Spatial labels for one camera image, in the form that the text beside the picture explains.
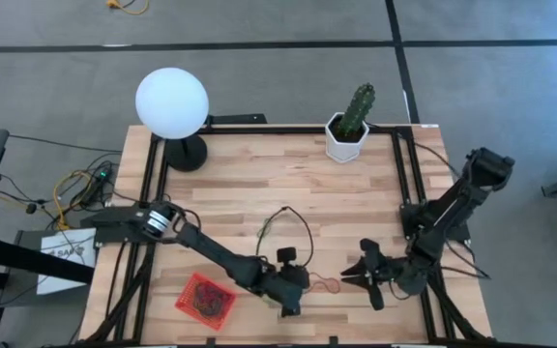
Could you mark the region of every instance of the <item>red box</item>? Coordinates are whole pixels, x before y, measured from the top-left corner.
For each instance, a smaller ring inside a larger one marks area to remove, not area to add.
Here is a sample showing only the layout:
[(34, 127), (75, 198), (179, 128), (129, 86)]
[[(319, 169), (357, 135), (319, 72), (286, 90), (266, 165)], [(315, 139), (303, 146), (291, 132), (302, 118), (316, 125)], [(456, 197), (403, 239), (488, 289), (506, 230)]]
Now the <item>red box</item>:
[(175, 307), (219, 331), (235, 300), (234, 292), (195, 272), (175, 303)]

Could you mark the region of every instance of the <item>wooden table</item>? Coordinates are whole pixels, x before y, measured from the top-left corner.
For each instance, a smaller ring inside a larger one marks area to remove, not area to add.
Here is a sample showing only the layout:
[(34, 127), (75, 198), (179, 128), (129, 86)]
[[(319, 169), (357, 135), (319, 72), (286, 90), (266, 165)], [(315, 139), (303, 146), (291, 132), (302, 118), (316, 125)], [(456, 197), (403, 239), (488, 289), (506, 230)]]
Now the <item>wooden table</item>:
[[(446, 156), (437, 127), (414, 126), (413, 133), (418, 143)], [(139, 196), (150, 136), (142, 126), (130, 127), (115, 185), (118, 192)], [(346, 164), (326, 157), (323, 134), (209, 134), (203, 138), (208, 144), (207, 162), (192, 173), (169, 169), (165, 192), (175, 203), (198, 212), (203, 232), (225, 247), (254, 254), (256, 233), (264, 218), (280, 206), (290, 205), (310, 225), (315, 251), (308, 269), (320, 276), (339, 278), (339, 273), (361, 256), (362, 238), (377, 241), (386, 255), (404, 255), (405, 241), (398, 219), (401, 195), (388, 135), (370, 135), (361, 155)], [(412, 184), (407, 150), (401, 143)], [(427, 198), (437, 198), (453, 183), (449, 169), (428, 151), (419, 149), (418, 157)], [(161, 148), (157, 152), (160, 158)], [(152, 192), (156, 191), (160, 161), (156, 163)], [(415, 192), (412, 199), (416, 201)], [(125, 200), (115, 203), (130, 204)], [(304, 262), (309, 253), (306, 229), (296, 217), (284, 214), (273, 224), (260, 254), (276, 262), (276, 249), (292, 246), (298, 247), (298, 260)], [(104, 318), (118, 250), (119, 246), (101, 249), (80, 337), (91, 334)], [(126, 252), (117, 275), (114, 303), (124, 279)], [(448, 251), (442, 264), (472, 271)], [(219, 333), (174, 307), (192, 272), (200, 272), (239, 294)], [(449, 295), (463, 315), (482, 334), (490, 334), (478, 281), (456, 273), (444, 273), (444, 278)], [(330, 335), (337, 335), (340, 343), (426, 342), (420, 299), (398, 301), (388, 284), (381, 289), (386, 307), (374, 311), (361, 288), (342, 283), (340, 293), (330, 294), (318, 284), (303, 296), (301, 316), (280, 318), (278, 305), (236, 286), (223, 269), (194, 251), (175, 245), (158, 246), (142, 343), (204, 344), (208, 336), (216, 337), (218, 344), (327, 343)], [(431, 302), (437, 334), (444, 336), (432, 293)], [(133, 299), (125, 338), (132, 336), (135, 304)]]

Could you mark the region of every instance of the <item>hexagonal planter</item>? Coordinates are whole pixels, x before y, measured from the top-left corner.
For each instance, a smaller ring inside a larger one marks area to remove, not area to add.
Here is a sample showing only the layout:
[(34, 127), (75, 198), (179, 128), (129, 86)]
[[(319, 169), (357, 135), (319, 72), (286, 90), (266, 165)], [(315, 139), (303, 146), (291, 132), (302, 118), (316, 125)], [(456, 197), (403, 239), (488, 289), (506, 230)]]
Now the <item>hexagonal planter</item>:
[(339, 163), (346, 163), (350, 160), (354, 160), (360, 154), (360, 149), (363, 148), (366, 136), (368, 135), (368, 126), (365, 122), (363, 122), (365, 133), (363, 133), (363, 137), (361, 137), (360, 141), (357, 143), (337, 141), (333, 133), (330, 131), (330, 125), (337, 116), (341, 116), (342, 114), (343, 112), (335, 113), (335, 115), (326, 124), (326, 155)]

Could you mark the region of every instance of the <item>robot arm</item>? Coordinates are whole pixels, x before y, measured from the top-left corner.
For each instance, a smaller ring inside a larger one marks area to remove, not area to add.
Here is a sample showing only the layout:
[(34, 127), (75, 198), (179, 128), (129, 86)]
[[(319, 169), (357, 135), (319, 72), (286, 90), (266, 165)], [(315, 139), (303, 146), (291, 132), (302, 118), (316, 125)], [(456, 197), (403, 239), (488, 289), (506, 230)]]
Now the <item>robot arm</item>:
[[(239, 255), (220, 245), (189, 223), (186, 215), (183, 208), (171, 202), (135, 203), (132, 207), (107, 208), (84, 219), (81, 226), (96, 227), (95, 241), (99, 246), (130, 242), (189, 247), (224, 268), (237, 285), (256, 296), (267, 295), (280, 303), (283, 316), (300, 313), (300, 299), (308, 287), (308, 273), (304, 267), (289, 265), (289, 261), (296, 258), (295, 249), (288, 259), (282, 255), (291, 248), (278, 250), (278, 261), (284, 262), (278, 271), (264, 256)], [(169, 224), (176, 232), (175, 238), (163, 236)]]
[(410, 236), (406, 256), (384, 256), (374, 241), (361, 241), (365, 256), (341, 273), (347, 283), (365, 288), (376, 310), (383, 308), (377, 284), (394, 281), (409, 295), (418, 295), (427, 276), (440, 262), (449, 232), (464, 224), (474, 209), (492, 191), (502, 189), (513, 172), (514, 160), (481, 148), (467, 156), (462, 176), (440, 199), (426, 202), (416, 210), (402, 210), (405, 235)]

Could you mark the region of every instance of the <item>floor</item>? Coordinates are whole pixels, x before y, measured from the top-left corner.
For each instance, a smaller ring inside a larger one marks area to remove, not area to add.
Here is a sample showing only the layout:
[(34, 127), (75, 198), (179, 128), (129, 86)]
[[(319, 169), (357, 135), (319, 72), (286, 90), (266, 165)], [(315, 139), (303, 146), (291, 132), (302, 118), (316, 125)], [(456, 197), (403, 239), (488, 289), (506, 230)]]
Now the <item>floor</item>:
[[(272, 41), (332, 43), (194, 45)], [(103, 46), (113, 44), (140, 45)], [(32, 52), (44, 45), (59, 47)], [(557, 180), (557, 1), (151, 0), (131, 16), (96, 0), (0, 0), (0, 128), (12, 133), (119, 149), (139, 123), (138, 82), (165, 66), (194, 73), (213, 114), (263, 112), (276, 124), (324, 123), (369, 81), (369, 121), (439, 124), (455, 166), (481, 146), (515, 158), (509, 185), (469, 222), (493, 277), (485, 304), (500, 340), (557, 345), (557, 198), (541, 195)], [(10, 139), (1, 172), (48, 197), (97, 155)], [(0, 239), (46, 223), (0, 201)], [(0, 339), (67, 343), (83, 305), (9, 309)]]

